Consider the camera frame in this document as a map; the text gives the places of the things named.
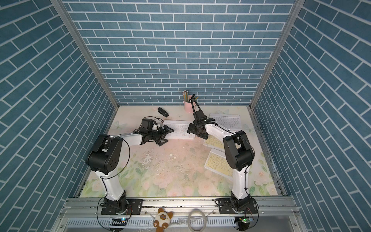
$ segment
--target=pencil holder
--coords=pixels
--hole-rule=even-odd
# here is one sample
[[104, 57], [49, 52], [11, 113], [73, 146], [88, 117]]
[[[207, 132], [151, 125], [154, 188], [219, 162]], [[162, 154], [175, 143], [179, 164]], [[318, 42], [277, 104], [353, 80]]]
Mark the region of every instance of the pencil holder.
[[185, 100], [183, 100], [183, 103], [184, 103], [184, 110], [187, 112], [187, 113], [193, 113], [193, 109], [192, 109], [192, 103], [191, 102], [186, 102]]

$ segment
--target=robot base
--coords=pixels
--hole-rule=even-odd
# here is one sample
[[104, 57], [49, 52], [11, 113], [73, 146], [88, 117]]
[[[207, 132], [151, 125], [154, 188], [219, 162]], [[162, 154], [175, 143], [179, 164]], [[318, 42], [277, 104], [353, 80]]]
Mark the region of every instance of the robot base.
[[100, 204], [102, 207], [101, 215], [130, 215], [127, 210], [131, 209], [132, 215], [140, 214], [142, 209], [142, 199], [126, 199], [126, 192], [122, 194], [121, 198], [118, 200], [109, 200], [104, 198], [104, 202]]
[[251, 213], [257, 213], [257, 205], [254, 200], [251, 199], [250, 195], [244, 199], [237, 199], [231, 192], [231, 198], [218, 198], [218, 208], [220, 214], [231, 214], [231, 213], [244, 213], [247, 208], [251, 210]]

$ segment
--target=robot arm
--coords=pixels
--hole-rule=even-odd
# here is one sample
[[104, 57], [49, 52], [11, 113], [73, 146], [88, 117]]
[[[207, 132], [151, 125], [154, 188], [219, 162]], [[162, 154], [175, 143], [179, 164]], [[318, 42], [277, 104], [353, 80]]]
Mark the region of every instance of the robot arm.
[[209, 134], [216, 137], [224, 144], [226, 160], [233, 168], [233, 188], [231, 192], [231, 203], [235, 211], [244, 211], [250, 203], [249, 190], [247, 189], [248, 172], [255, 157], [254, 149], [244, 131], [232, 131], [216, 124], [213, 118], [204, 115], [197, 102], [198, 111], [193, 108], [194, 121], [190, 123], [187, 133], [193, 133], [200, 138], [207, 139]]
[[121, 187], [117, 174], [122, 142], [124, 141], [128, 145], [129, 151], [130, 146], [141, 145], [146, 142], [155, 142], [161, 146], [168, 141], [165, 136], [173, 131], [166, 125], [161, 127], [155, 120], [144, 118], [136, 132], [117, 137], [107, 134], [98, 136], [85, 162], [104, 185], [107, 191], [104, 205], [109, 207], [110, 212], [120, 214], [126, 210], [127, 205], [126, 192]]

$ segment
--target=floral tablecloth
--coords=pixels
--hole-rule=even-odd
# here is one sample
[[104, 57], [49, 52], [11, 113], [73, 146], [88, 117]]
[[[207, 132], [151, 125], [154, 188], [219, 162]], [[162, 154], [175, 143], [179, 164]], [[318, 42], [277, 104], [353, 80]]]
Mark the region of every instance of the floral tablecloth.
[[[183, 107], [163, 107], [169, 116], [167, 120], [192, 121], [192, 114]], [[277, 195], [276, 187], [269, 173], [260, 143], [253, 128], [246, 107], [202, 107], [206, 115], [239, 114], [251, 145], [255, 159], [248, 173], [248, 188], [253, 196]], [[110, 135], [127, 133], [138, 128], [145, 116], [164, 119], [157, 107], [120, 107], [109, 130]], [[206, 168], [204, 164], [211, 150], [203, 145], [203, 139], [171, 139], [159, 147], [155, 143], [132, 146], [131, 156], [119, 175], [121, 186], [128, 197], [160, 196], [230, 196], [232, 182]], [[128, 160], [127, 145], [123, 143], [118, 171]], [[98, 176], [91, 172], [80, 197], [103, 197], [104, 188]]]

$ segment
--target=stuffed toy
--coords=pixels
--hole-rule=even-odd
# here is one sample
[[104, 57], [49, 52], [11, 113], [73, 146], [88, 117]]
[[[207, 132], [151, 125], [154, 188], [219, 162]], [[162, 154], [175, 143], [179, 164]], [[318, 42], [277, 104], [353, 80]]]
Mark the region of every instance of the stuffed toy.
[[159, 208], [153, 226], [156, 228], [156, 232], [163, 232], [164, 229], [169, 227], [170, 220], [173, 217], [173, 212], [166, 213], [163, 208]]

